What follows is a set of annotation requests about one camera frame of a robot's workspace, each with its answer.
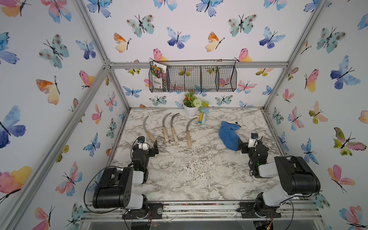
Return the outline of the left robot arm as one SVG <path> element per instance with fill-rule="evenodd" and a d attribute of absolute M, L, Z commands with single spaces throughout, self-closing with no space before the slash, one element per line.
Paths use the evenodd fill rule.
<path fill-rule="evenodd" d="M 107 166 L 101 169 L 90 181 L 85 192 L 92 193 L 92 206 L 102 211 L 92 211 L 105 214 L 117 209 L 125 209 L 134 219 L 143 219 L 150 214 L 146 195 L 135 194 L 133 185 L 143 185 L 147 182 L 148 164 L 151 157 L 159 154 L 158 142 L 153 146 L 139 137 L 131 148 L 131 163 L 127 167 Z"/>

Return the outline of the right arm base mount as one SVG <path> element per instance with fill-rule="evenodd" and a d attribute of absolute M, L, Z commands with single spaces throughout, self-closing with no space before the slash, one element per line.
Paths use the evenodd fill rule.
<path fill-rule="evenodd" d="M 277 212 L 280 206 L 268 206 L 263 199 L 263 192 L 259 193 L 254 201 L 240 202 L 236 209 L 244 219 L 250 218 L 281 218 Z"/>

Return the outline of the sickle wooden handle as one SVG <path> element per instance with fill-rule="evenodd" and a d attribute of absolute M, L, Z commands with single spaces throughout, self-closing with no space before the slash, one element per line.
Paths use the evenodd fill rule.
<path fill-rule="evenodd" d="M 173 122 L 174 122 L 175 117 L 178 116 L 178 115 L 179 115 L 179 113 L 174 114 L 171 117 L 171 121 L 170 121 L 172 136 L 173 136 L 173 139 L 174 139 L 175 142 L 178 142 L 178 137 L 177 137 L 177 134 L 176 134 L 176 131 L 175 131 L 175 127 L 173 126 Z"/>
<path fill-rule="evenodd" d="M 148 118 L 149 118 L 149 116 L 147 116 L 147 117 L 145 117 L 145 118 L 144 118 L 144 121 L 143 121 L 142 126 L 143 126 L 143 129 L 144 129 L 145 133 L 146 133 L 146 134 L 147 134 L 147 136 L 149 137 L 149 139 L 150 139 L 153 143 L 155 143 L 155 142 L 157 141 L 156 137 L 152 134 L 152 132 L 151 132 L 149 129 L 147 129 L 146 122 L 147 122 Z"/>
<path fill-rule="evenodd" d="M 165 121 L 166 121 L 166 118 L 167 118 L 170 114 L 171 114 L 171 113 L 166 114 L 166 115 L 163 117 L 163 120 L 162 120 L 162 127 L 163 127 L 163 134 L 164 134 L 165 142 L 169 142 L 169 136 L 168 136 L 168 132 L 167 132 L 167 129 L 166 129 L 166 126 L 165 126 Z"/>
<path fill-rule="evenodd" d="M 190 135 L 189 127 L 190 127 L 191 123 L 196 119 L 198 119 L 198 117 L 194 117 L 191 120 L 189 120 L 188 123 L 187 123 L 187 126 L 186 126 L 186 138 L 187 138 L 187 144 L 188 144 L 189 148 L 192 148 L 192 141 L 191 141 L 191 135 Z"/>

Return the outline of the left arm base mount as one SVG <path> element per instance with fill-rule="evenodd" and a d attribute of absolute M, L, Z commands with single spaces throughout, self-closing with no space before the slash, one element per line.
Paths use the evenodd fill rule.
<path fill-rule="evenodd" d="M 123 219 L 161 219 L 163 215 L 163 203 L 150 202 L 143 200 L 143 206 L 140 209 L 128 209 L 123 214 Z"/>

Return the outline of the blue microfiber rag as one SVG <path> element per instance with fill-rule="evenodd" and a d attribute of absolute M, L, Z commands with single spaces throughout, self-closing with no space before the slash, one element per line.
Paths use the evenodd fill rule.
<path fill-rule="evenodd" d="M 221 122 L 219 138 L 222 140 L 223 144 L 232 151 L 239 151 L 242 148 L 242 141 L 236 133 L 236 131 L 240 128 L 241 126 L 238 124 L 238 122 Z"/>

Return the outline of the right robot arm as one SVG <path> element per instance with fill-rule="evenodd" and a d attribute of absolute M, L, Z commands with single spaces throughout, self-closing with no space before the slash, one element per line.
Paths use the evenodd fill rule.
<path fill-rule="evenodd" d="M 285 202 L 294 197 L 311 197 L 320 192 L 321 183 L 302 157 L 277 156 L 268 163 L 268 150 L 262 141 L 239 141 L 237 150 L 249 157 L 250 176 L 255 178 L 279 178 L 279 184 L 266 192 L 260 192 L 254 204 L 260 217 L 271 216 Z"/>

